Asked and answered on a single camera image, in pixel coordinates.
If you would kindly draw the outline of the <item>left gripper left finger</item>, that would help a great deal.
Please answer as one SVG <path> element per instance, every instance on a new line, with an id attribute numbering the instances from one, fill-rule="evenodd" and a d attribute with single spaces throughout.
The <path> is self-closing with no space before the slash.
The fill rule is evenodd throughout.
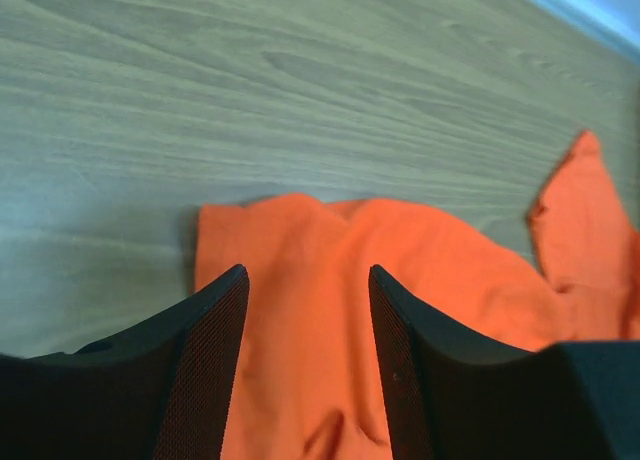
<path id="1" fill-rule="evenodd" d="M 5 459 L 217 459 L 245 325 L 234 266 L 74 353 L 1 359 Z"/>

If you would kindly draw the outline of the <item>orange t shirt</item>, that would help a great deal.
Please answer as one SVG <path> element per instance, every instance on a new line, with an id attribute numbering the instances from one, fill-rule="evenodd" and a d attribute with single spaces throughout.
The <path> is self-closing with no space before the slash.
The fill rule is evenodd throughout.
<path id="1" fill-rule="evenodd" d="M 388 459 L 368 276 L 487 336 L 538 350 L 637 339 L 639 233 L 581 133 L 529 214 L 537 264 L 439 209 L 291 194 L 198 217 L 195 285 L 233 265 L 250 292 L 225 459 Z"/>

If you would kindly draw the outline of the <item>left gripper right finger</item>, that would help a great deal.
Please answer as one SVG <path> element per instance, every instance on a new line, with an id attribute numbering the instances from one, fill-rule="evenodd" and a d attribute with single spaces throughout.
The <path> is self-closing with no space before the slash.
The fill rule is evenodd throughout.
<path id="1" fill-rule="evenodd" d="M 491 339 L 380 266 L 370 310 L 396 459 L 635 459 L 639 345 Z"/>

